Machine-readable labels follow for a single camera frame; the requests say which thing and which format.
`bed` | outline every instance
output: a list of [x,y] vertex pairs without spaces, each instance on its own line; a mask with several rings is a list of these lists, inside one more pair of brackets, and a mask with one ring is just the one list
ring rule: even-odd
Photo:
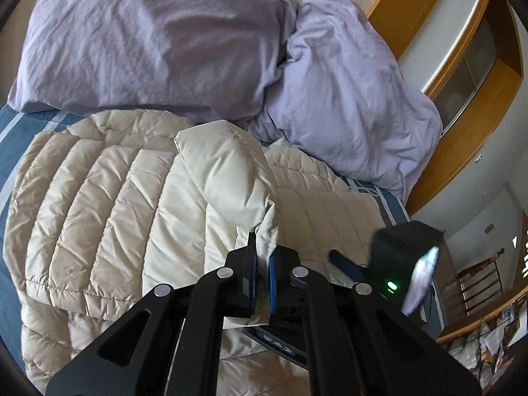
[[[0,160],[0,242],[2,245],[10,194],[18,162],[26,148],[38,132],[61,132],[79,120],[81,117],[59,110],[23,114],[6,105],[0,111],[0,157],[2,157]],[[351,189],[370,194],[376,200],[385,225],[390,226],[409,220],[402,203],[385,189],[364,181],[345,177],[342,179]],[[430,326],[426,330],[430,334],[437,334],[441,330],[439,314],[436,312],[436,303],[430,305],[430,300],[430,296],[427,296],[424,304],[424,310],[431,317]],[[20,303],[17,292],[3,259],[0,259],[0,335],[17,364],[23,367],[20,328]]]

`blue bed sheet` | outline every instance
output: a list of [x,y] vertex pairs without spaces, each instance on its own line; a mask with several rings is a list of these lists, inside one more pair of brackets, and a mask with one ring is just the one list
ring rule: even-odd
[[[35,134],[41,131],[61,132],[81,117],[59,110],[23,114],[5,106],[0,111],[0,243],[17,168]],[[387,226],[409,220],[402,203],[385,189],[372,183],[343,178],[351,189],[372,195]],[[17,364],[23,368],[20,351],[20,303],[3,257],[0,256],[0,335]]]

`silver screw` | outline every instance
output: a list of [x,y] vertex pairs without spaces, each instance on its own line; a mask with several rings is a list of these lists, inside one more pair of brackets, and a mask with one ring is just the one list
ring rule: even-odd
[[171,286],[168,284],[158,284],[154,288],[154,295],[163,298],[163,296],[167,296],[169,293],[171,293]]
[[229,278],[233,275],[233,270],[229,267],[220,268],[216,274],[219,278]]
[[308,275],[308,269],[306,269],[305,267],[295,267],[291,270],[291,273],[294,277],[303,278]]
[[356,284],[356,292],[360,295],[370,295],[372,293],[372,287],[367,283]]

